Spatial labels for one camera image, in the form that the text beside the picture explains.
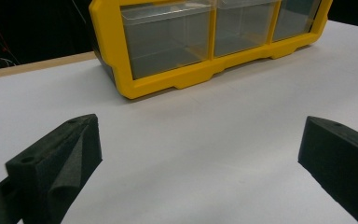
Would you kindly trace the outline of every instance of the wooden surface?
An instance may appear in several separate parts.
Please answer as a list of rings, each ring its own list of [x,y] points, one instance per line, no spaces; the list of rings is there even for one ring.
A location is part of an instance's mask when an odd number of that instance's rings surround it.
[[[0,77],[6,77],[6,76],[15,75],[24,72],[31,72],[34,70],[60,66],[68,63],[83,62],[95,58],[96,57],[94,52],[87,52],[87,53],[76,54],[76,55],[71,55],[71,56],[57,58],[57,59],[46,60],[37,63],[27,63],[18,66],[8,67],[8,68],[1,68]]]

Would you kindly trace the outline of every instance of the screw hole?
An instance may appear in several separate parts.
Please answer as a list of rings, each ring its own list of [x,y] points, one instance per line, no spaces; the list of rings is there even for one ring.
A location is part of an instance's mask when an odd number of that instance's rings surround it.
[[[24,159],[21,160],[22,163],[27,163],[27,162],[30,162],[30,161],[33,161],[34,160],[34,157],[25,157]]]

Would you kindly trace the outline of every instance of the yellow frame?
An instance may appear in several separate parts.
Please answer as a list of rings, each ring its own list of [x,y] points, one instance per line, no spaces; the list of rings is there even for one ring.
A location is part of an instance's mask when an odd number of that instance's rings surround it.
[[[261,58],[280,58],[307,46],[321,36],[327,22],[327,13],[333,0],[322,0],[311,30],[307,34],[272,42],[281,1],[275,3],[267,44],[254,49],[215,58],[213,56],[216,10],[212,8],[210,19],[209,59],[200,63],[176,68],[167,72],[133,80],[127,51],[121,6],[142,3],[166,2],[167,0],[93,0],[89,12],[97,36],[102,59],[113,70],[118,91],[130,98],[137,98],[170,87],[186,88],[209,80],[214,74],[241,63]]]

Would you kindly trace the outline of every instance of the white table surface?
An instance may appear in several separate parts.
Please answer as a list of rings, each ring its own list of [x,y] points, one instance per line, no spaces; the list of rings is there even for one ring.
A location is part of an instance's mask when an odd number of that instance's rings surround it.
[[[356,223],[297,163],[306,117],[358,131],[358,27],[130,101],[97,60],[0,78],[5,162],[95,113],[103,162],[63,223]]]

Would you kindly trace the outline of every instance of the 3d printed part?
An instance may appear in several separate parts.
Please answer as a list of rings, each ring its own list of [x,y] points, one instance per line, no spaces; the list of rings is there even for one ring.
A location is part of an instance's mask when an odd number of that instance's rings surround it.
[[[358,132],[308,117],[298,162],[358,221]]]
[[[102,161],[98,119],[70,119],[7,162],[0,224],[61,223]]]

